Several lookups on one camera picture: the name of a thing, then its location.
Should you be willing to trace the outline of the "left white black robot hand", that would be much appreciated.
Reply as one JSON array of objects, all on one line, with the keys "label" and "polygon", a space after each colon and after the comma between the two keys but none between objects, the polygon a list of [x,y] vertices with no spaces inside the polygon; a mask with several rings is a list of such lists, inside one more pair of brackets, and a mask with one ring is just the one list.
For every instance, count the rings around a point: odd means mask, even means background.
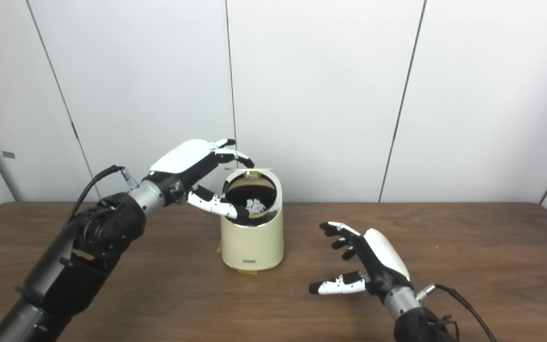
[{"label": "left white black robot hand", "polygon": [[254,167],[249,156],[232,149],[235,144],[234,139],[185,141],[157,160],[141,183],[154,185],[164,207],[188,203],[226,218],[247,219],[250,217],[247,209],[221,199],[198,184],[221,164],[239,162],[248,168]]}]

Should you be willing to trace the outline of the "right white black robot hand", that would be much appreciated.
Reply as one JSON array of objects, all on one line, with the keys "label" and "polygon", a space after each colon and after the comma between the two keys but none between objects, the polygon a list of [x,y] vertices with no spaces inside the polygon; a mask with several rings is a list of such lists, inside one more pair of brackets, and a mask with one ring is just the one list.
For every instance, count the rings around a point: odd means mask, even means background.
[{"label": "right white black robot hand", "polygon": [[339,237],[331,245],[334,250],[348,248],[341,256],[343,260],[356,256],[365,271],[352,271],[326,281],[313,282],[308,287],[310,294],[335,295],[367,291],[384,301],[396,288],[414,288],[406,265],[382,232],[370,228],[362,234],[344,223],[334,221],[321,223],[320,228],[328,237]]}]

